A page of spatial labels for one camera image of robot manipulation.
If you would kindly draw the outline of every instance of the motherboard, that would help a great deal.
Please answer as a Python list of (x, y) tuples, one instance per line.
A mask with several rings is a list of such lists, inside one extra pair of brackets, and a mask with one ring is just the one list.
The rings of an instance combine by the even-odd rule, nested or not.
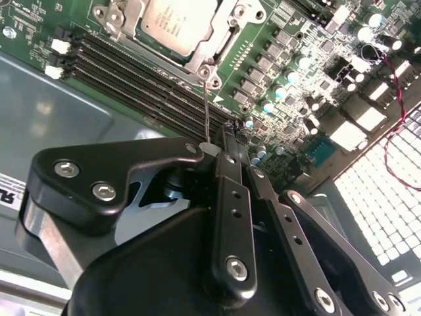
[(363, 150), (418, 79), (413, 0), (0, 0), (1, 49), (167, 136), (235, 122), (275, 188)]

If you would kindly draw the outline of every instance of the capacitor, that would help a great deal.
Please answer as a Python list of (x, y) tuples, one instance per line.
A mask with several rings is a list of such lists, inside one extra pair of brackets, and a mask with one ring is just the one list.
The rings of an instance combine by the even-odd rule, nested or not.
[(311, 135), (316, 135), (320, 122), (314, 115), (309, 115), (309, 117), (304, 120), (304, 125)]
[(275, 154), (276, 155), (278, 155), (278, 156), (281, 156), (281, 155), (283, 155), (285, 153), (285, 149), (283, 148), (283, 147), (277, 147), (276, 149), (275, 149)]
[(246, 117), (244, 120), (244, 125), (246, 128), (253, 128), (255, 125), (255, 121), (252, 117)]
[(257, 154), (257, 157), (259, 159), (262, 159), (267, 154), (266, 147), (263, 146), (263, 145), (257, 146), (256, 147), (256, 154)]
[(274, 111), (275, 106), (274, 106), (274, 104), (271, 101), (264, 100), (262, 102), (262, 108), (263, 108), (263, 112), (265, 112), (267, 114), (270, 114), (270, 113), (272, 113)]
[(402, 41), (397, 38), (393, 38), (387, 35), (381, 35), (379, 37), (380, 43), (394, 51), (397, 51), (402, 47)]
[(380, 13), (368, 13), (364, 17), (364, 23), (371, 28), (378, 28), (382, 23), (383, 17)]
[(357, 88), (357, 85), (348, 78), (343, 79), (342, 86), (344, 86), (349, 92), (352, 92)]
[(276, 99), (283, 99), (287, 96), (286, 90), (280, 84), (274, 86), (274, 93), (275, 93)]
[(308, 69), (311, 65), (311, 60), (305, 55), (299, 55), (295, 58), (295, 64), (301, 69)]
[(253, 166), (258, 166), (260, 164), (260, 159), (257, 157), (257, 154), (255, 153), (250, 154), (250, 163)]
[(358, 83), (363, 82), (365, 79), (365, 75), (359, 72), (357, 69), (351, 70), (348, 76)]
[(305, 103), (310, 107), (311, 111), (317, 111), (320, 108), (320, 105), (313, 97), (306, 97)]
[(289, 70), (285, 71), (284, 76), (290, 84), (296, 84), (298, 82), (298, 79), (299, 79), (298, 72), (296, 72), (293, 69), (289, 69)]
[(372, 36), (371, 29), (368, 26), (362, 26), (362, 25), (358, 25), (354, 29), (353, 33), (354, 33), (354, 36), (359, 41), (369, 41)]

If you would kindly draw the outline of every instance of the label sticker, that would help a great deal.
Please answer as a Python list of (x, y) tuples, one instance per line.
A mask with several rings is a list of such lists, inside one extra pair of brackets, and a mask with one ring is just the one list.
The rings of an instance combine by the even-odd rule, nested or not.
[(0, 205), (19, 211), (24, 198), (25, 182), (0, 173)]

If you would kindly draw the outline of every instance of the black dimm slot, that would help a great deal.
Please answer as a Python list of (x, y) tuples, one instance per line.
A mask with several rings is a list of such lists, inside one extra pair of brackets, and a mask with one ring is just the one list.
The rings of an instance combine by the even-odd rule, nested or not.
[(145, 117), (152, 118), (153, 120), (161, 123), (163, 126), (177, 132), (181, 136), (185, 136), (191, 140), (193, 140), (195, 143), (199, 144), (203, 142), (203, 137), (200, 134), (195, 133), (194, 131), (190, 131), (189, 128), (186, 126), (183, 126), (177, 122), (174, 122), (172, 119), (168, 119), (166, 117), (161, 117), (158, 113), (155, 113), (154, 111), (145, 110), (147, 107), (145, 107), (145, 104), (139, 104), (139, 101), (134, 101), (130, 97), (124, 95), (122, 92), (116, 92), (112, 87), (108, 87), (107, 85), (104, 85), (104, 83), (94, 78), (91, 75), (86, 74), (82, 70), (76, 69), (73, 72), (73, 77), (88, 85), (91, 87), (94, 87), (97, 91), (103, 93), (104, 95), (107, 95), (133, 109), (140, 112)]
[(201, 123), (195, 122), (192, 118), (187, 117), (184, 113), (182, 113), (182, 111), (177, 111), (169, 105), (162, 104), (161, 100), (154, 98), (146, 91), (139, 91), (137, 87), (130, 82), (118, 77), (116, 78), (112, 73), (106, 72), (104, 69), (98, 68), (97, 66), (83, 60), (78, 61), (76, 67), (89, 74), (94, 74), (94, 76), (101, 78), (102, 82), (114, 86), (126, 95), (132, 96), (134, 99), (148, 104), (150, 108), (155, 108), (159, 114), (175, 117), (177, 121), (181, 122), (183, 125), (189, 126), (189, 128), (196, 131), (196, 133), (203, 133), (203, 125)]
[[(87, 59), (93, 64), (103, 68), (106, 71), (111, 72), (111, 76), (118, 76), (121, 79), (124, 79), (125, 81), (130, 82), (134, 86), (136, 86), (139, 89), (146, 90), (151, 95), (154, 95), (155, 97), (159, 97), (162, 99), (162, 102), (167, 103), (167, 106), (174, 106), (178, 108), (178, 110), (185, 114), (188, 117), (191, 117), (192, 120), (199, 123), (201, 126), (205, 123), (204, 114), (203, 115), (197, 115), (197, 110), (195, 110), (192, 107), (187, 106), (185, 103), (181, 102), (180, 100), (172, 97), (165, 91), (159, 90), (157, 88), (157, 85), (152, 84), (142, 78), (139, 74), (129, 72), (128, 70), (125, 70), (123, 66), (118, 67), (117, 65), (114, 65), (112, 63), (105, 63), (103, 60), (104, 58), (100, 55), (95, 55), (92, 53), (92, 51), (85, 50), (84, 52), (81, 52), (79, 54), (82, 59)], [(210, 129), (211, 134), (216, 132), (218, 130), (218, 127), (220, 124), (218, 124), (216, 121), (211, 120)]]
[[(124, 63), (127, 63), (131, 65), (132, 67), (135, 67), (136, 69), (147, 73), (152, 77), (153, 81), (160, 82), (163, 86), (168, 87), (169, 90), (173, 90), (174, 94), (182, 96), (186, 101), (189, 103), (195, 103), (198, 107), (204, 107), (204, 101), (203, 98), (193, 92), (189, 92), (179, 85), (177, 85), (175, 82), (166, 79), (162, 77), (160, 74), (158, 74), (156, 71), (154, 71), (152, 68), (145, 66), (141, 62), (135, 60), (132, 56), (129, 54), (119, 50), (115, 46), (111, 45), (107, 41), (97, 38), (95, 36), (92, 36), (90, 34), (87, 34), (84, 43), (86, 45), (92, 45), (93, 47), (97, 47), (100, 51), (108, 51), (111, 55), (111, 60), (118, 59), (119, 61), (122, 61)], [(220, 110), (218, 107), (215, 107), (212, 103), (210, 103), (209, 107), (210, 114), (212, 116), (215, 116), (218, 118), (220, 123), (225, 123), (227, 120), (230, 120), (233, 118), (232, 115)]]

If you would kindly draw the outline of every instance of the red wire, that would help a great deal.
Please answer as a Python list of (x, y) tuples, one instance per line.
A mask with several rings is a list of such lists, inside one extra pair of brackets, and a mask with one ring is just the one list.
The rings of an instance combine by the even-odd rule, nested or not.
[(389, 66), (392, 69), (392, 73), (393, 73), (393, 82), (395, 83), (396, 87), (397, 87), (397, 102), (401, 108), (401, 119), (399, 120), (399, 122), (397, 123), (396, 127), (386, 136), (387, 141), (386, 144), (384, 145), (384, 164), (386, 166), (386, 170), (388, 171), (388, 173), (393, 176), (396, 180), (399, 181), (399, 183), (403, 184), (404, 186), (406, 186), (407, 188), (411, 188), (413, 190), (416, 190), (418, 192), (421, 192), (421, 187), (416, 187), (413, 186), (412, 184), (409, 184), (408, 182), (406, 182), (405, 180), (403, 180), (402, 178), (400, 178), (399, 176), (397, 176), (395, 174), (395, 172), (392, 170), (392, 168), (387, 164), (387, 158), (388, 158), (388, 154), (387, 151), (389, 149), (389, 143), (390, 141), (396, 136), (398, 135), (398, 133), (401, 130), (401, 127), (403, 125), (405, 125), (405, 121), (407, 119), (407, 110), (405, 110), (405, 107), (403, 105), (403, 98), (402, 98), (402, 89), (399, 86), (399, 79), (396, 76), (396, 69), (395, 67), (389, 62), (389, 60), (387, 59), (387, 56), (384, 55), (383, 56), (383, 61), (384, 63)]

